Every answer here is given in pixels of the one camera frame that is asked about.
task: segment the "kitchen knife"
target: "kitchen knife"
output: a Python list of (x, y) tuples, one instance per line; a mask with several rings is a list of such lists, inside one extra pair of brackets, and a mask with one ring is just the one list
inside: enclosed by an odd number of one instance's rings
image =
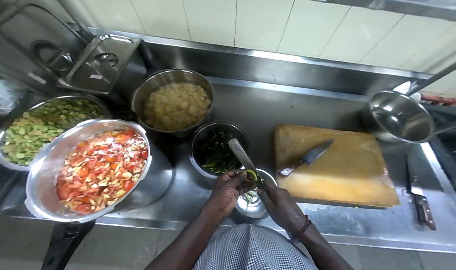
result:
[(231, 148), (231, 150), (233, 151), (233, 153), (235, 153), (235, 156), (243, 164), (245, 169), (252, 170), (253, 172), (256, 173), (256, 177), (258, 178), (258, 181), (255, 182), (256, 187), (258, 189), (266, 189), (267, 186), (266, 186), (264, 179), (261, 178), (260, 174), (256, 170), (255, 165), (253, 164), (253, 162), (251, 162), (251, 160), (249, 159), (249, 156), (246, 154), (246, 152), (243, 149), (243, 147), (241, 146), (241, 144), (239, 144), (237, 138), (231, 139), (228, 142), (228, 145)]
[(406, 157), (407, 176), (408, 176), (408, 192), (413, 195), (413, 202), (418, 212), (418, 219), (421, 223), (426, 224), (431, 230), (436, 230), (436, 225), (429, 208), (428, 199), (423, 195), (423, 190), (419, 186), (418, 177), (413, 170), (413, 157), (408, 153)]
[(311, 165), (317, 158), (319, 158), (330, 145), (334, 142), (334, 139), (327, 140), (326, 142), (316, 146), (312, 150), (309, 150), (308, 153), (304, 154), (300, 159), (298, 159), (293, 165), (286, 167), (285, 169), (279, 170), (279, 175), (288, 177), (296, 168), (301, 166), (303, 163)]

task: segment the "stainless steel pot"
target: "stainless steel pot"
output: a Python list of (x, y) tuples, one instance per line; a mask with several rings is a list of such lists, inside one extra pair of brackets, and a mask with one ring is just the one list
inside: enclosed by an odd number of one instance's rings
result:
[(419, 144), (432, 136), (456, 128), (456, 121), (435, 128), (433, 118), (416, 100), (396, 91), (381, 91), (361, 111), (366, 130), (380, 140)]
[(193, 135), (193, 138), (191, 139), (191, 152), (189, 153), (189, 160), (191, 161), (191, 164), (193, 164), (193, 167), (195, 167), (195, 169), (200, 174), (211, 179), (216, 179), (218, 176), (221, 175), (221, 173), (214, 174), (210, 170), (205, 169), (203, 167), (202, 162), (200, 161), (201, 157), (198, 154), (198, 147), (201, 145), (201, 142), (213, 130), (221, 130), (228, 133), (231, 137), (237, 138), (239, 143), (243, 146), (243, 149), (246, 151), (248, 155), (250, 154), (250, 144), (246, 132), (242, 128), (232, 123), (224, 121), (214, 121), (206, 123), (196, 130), (196, 132)]
[[(208, 97), (212, 101), (212, 105), (208, 113), (198, 123), (189, 126), (185, 129), (176, 131), (157, 130), (147, 125), (146, 116), (144, 115), (144, 108), (148, 97), (160, 87), (175, 84), (175, 83), (191, 83), (201, 86)], [(171, 134), (177, 138), (184, 138), (193, 133), (199, 126), (207, 122), (212, 114), (214, 104), (214, 89), (211, 83), (201, 74), (192, 70), (183, 69), (167, 69), (162, 70), (150, 78), (148, 78), (138, 89), (136, 89), (131, 99), (131, 110), (134, 111), (138, 117), (138, 122), (145, 128), (151, 129), (156, 132)]]
[[(96, 134), (126, 128), (137, 131), (143, 137), (149, 152), (147, 164), (135, 187), (115, 204), (93, 214), (83, 215), (62, 205), (55, 184), (56, 175), (64, 165), (66, 156), (80, 142)], [(152, 204), (164, 194), (173, 178), (172, 165), (160, 150), (149, 143), (145, 130), (140, 125), (117, 119), (92, 119), (64, 132), (38, 153), (28, 175), (25, 205), (37, 218), (84, 223), (111, 211), (124, 212)]]
[[(33, 107), (31, 107), (28, 110), (26, 110), (26, 112), (29, 112), (30, 110), (35, 109), (37, 107), (40, 107), (43, 104), (45, 104), (46, 102), (55, 101), (55, 100), (61, 100), (61, 99), (79, 99), (79, 100), (91, 101), (91, 102), (93, 102), (94, 104), (98, 105), (101, 108), (101, 111), (103, 112), (103, 116), (105, 118), (110, 118), (111, 117), (111, 112), (108, 110), (108, 107), (106, 107), (106, 105), (105, 105), (105, 103), (103, 101), (101, 101), (100, 99), (98, 99), (97, 97), (94, 97), (92, 95), (81, 95), (81, 94), (80, 95), (62, 95), (62, 96), (57, 96), (57, 97), (54, 97), (54, 98), (50, 98), (50, 99), (48, 99), (46, 101), (43, 101), (43, 102), (40, 102), (40, 103), (34, 105)], [(31, 165), (30, 166), (22, 166), (22, 165), (18, 165), (18, 164), (15, 164), (15, 163), (11, 163), (11, 162), (8, 161), (8, 159), (4, 156), (3, 152), (1, 151), (1, 146), (4, 144), (6, 129), (0, 132), (0, 163), (1, 163), (1, 165), (5, 166), (5, 167), (7, 167), (9, 169), (16, 170), (16, 171), (29, 172), (30, 168), (31, 168)]]

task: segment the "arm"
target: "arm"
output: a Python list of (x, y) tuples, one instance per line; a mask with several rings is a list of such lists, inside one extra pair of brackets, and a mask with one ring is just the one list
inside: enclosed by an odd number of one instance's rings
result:
[(240, 194), (254, 187), (246, 181), (246, 172), (230, 171), (218, 178), (210, 199), (198, 216), (145, 270), (188, 270), (208, 245), (214, 231), (236, 205)]
[[(306, 217), (286, 189), (271, 183), (267, 190), (258, 191), (274, 222), (296, 235), (306, 222)], [(310, 224), (303, 234), (298, 236), (308, 250), (319, 270), (353, 270), (323, 238), (314, 224)]]

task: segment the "person's left hand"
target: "person's left hand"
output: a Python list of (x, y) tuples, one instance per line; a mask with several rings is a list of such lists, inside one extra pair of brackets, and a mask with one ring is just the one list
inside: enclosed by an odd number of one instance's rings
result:
[(205, 209), (211, 215), (216, 215), (221, 221), (233, 211), (238, 197), (253, 188), (255, 188), (255, 183), (246, 180), (245, 171), (229, 171), (218, 177), (216, 187), (213, 189)]

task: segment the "tiled floor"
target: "tiled floor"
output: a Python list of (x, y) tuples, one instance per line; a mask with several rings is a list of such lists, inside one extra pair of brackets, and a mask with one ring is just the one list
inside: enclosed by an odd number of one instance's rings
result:
[[(48, 221), (0, 216), (0, 270), (39, 270), (51, 237)], [(143, 269), (178, 231), (95, 226), (66, 269)], [(355, 270), (456, 270), (456, 254), (334, 245)]]

